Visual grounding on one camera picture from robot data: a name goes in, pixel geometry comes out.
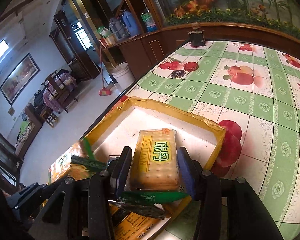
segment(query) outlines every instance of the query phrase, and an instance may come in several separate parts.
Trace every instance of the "table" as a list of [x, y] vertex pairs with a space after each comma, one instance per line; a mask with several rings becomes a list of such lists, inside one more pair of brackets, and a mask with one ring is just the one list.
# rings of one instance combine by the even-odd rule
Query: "table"
[[[294, 238], [300, 231], [300, 60], [233, 41], [208, 41], [197, 48], [187, 43], [169, 57], [126, 95], [161, 101], [215, 122], [237, 122], [242, 153], [225, 177], [244, 177], [284, 239]], [[199, 67], [173, 78], [175, 70], [160, 68], [173, 59]], [[185, 209], [159, 239], [192, 238], [197, 208]]]

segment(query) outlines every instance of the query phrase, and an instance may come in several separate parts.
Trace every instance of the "cracker package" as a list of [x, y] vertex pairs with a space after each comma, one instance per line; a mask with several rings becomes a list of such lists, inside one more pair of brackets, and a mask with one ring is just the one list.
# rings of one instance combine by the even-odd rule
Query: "cracker package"
[[160, 221], [160, 219], [140, 216], [114, 205], [110, 205], [110, 214], [116, 240], [140, 239]]
[[91, 156], [93, 153], [86, 139], [76, 142], [48, 169], [48, 183], [53, 183], [63, 176], [71, 176], [75, 180], [90, 178], [99, 170], [90, 168], [91, 163], [100, 166], [101, 170], [106, 168], [106, 164], [103, 166]]
[[178, 190], [175, 130], [140, 131], [131, 164], [130, 187], [132, 190]]

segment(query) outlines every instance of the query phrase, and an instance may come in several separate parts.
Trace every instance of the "broom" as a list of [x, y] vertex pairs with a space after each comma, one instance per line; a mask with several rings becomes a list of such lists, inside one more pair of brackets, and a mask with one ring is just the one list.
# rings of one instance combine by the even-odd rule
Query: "broom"
[[102, 70], [102, 48], [101, 48], [101, 46], [99, 46], [99, 47], [100, 47], [100, 63], [101, 63], [101, 76], [102, 76], [101, 79], [102, 79], [102, 86], [103, 86], [103, 88], [101, 88], [99, 91], [99, 95], [100, 96], [109, 96], [109, 95], [111, 95], [111, 90], [108, 88], [105, 88], [105, 82], [103, 80], [103, 70]]

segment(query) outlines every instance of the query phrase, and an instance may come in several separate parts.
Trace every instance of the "water bottle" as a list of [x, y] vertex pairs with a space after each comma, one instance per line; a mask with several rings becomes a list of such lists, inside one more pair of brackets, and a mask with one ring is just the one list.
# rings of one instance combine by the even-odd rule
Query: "water bottle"
[[114, 17], [110, 18], [109, 29], [110, 33], [114, 34], [118, 41], [128, 38], [128, 33], [126, 32], [122, 22]]
[[131, 12], [129, 12], [127, 10], [124, 11], [122, 19], [123, 19], [126, 27], [128, 28], [131, 36], [136, 36], [136, 35], [141, 34], [141, 30], [139, 29], [138, 24]]

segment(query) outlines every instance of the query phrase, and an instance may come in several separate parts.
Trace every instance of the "bolt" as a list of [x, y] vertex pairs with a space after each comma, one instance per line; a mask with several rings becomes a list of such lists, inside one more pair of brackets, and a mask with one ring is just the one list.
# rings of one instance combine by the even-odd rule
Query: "bolt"
[[68, 177], [65, 179], [66, 184], [71, 184], [72, 182], [73, 182], [73, 178], [71, 178], [71, 177]]
[[211, 175], [211, 171], [209, 171], [209, 170], [202, 170], [202, 171], [201, 171], [201, 174], [202, 174], [203, 176], [210, 176], [210, 175]]
[[237, 182], [239, 182], [239, 183], [245, 183], [246, 182], [246, 180], [243, 178], [243, 177], [237, 177]]
[[103, 171], [100, 171], [99, 175], [101, 177], [107, 177], [107, 176], [109, 176], [109, 172], [107, 170], [103, 170]]

